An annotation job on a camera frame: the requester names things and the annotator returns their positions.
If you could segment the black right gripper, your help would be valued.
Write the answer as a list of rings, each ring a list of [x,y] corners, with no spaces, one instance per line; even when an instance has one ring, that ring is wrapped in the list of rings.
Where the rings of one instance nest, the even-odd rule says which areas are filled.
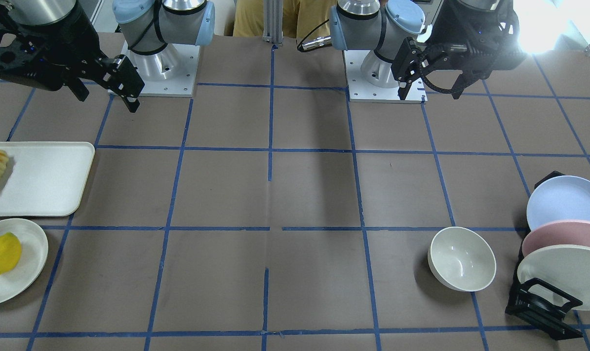
[[[145,87],[128,56],[105,57],[78,2],[0,2],[0,79],[47,91],[67,86],[81,102],[90,80],[119,96],[130,113]]]

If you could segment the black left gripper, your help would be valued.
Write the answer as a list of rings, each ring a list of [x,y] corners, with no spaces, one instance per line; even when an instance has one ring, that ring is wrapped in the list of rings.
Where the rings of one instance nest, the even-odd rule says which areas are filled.
[[[512,0],[445,0],[426,41],[426,61],[438,69],[462,70],[452,87],[458,100],[476,82],[476,72],[513,70],[527,57],[519,44],[519,18]],[[398,98],[406,100],[420,78],[415,38],[404,38],[391,64]]]

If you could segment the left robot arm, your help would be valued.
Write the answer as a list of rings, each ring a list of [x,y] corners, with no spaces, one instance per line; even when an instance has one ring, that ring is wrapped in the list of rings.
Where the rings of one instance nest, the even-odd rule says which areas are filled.
[[[397,88],[400,100],[417,80],[458,99],[478,80],[513,70],[527,56],[511,0],[389,0],[384,6],[338,0],[326,24],[329,36],[303,38],[298,51],[367,51],[360,69],[366,80]]]

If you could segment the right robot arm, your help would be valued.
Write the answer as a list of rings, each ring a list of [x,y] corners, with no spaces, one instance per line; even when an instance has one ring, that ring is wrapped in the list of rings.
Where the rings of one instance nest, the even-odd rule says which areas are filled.
[[[134,113],[147,80],[177,69],[175,44],[206,46],[215,27],[208,0],[115,0],[129,54],[108,57],[76,0],[0,0],[0,79],[46,91],[67,87],[79,101],[85,81],[112,91]]]

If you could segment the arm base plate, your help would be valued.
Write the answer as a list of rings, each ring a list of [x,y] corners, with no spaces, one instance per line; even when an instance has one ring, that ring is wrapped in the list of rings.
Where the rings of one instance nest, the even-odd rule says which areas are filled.
[[[202,48],[168,44],[163,51],[144,56],[128,50],[128,45],[124,42],[121,53],[129,57],[145,82],[140,97],[192,98]]]
[[[373,51],[343,51],[350,100],[355,102],[416,103],[427,100],[422,80],[411,84],[406,98],[399,95],[400,84],[394,79],[391,63],[378,58]]]

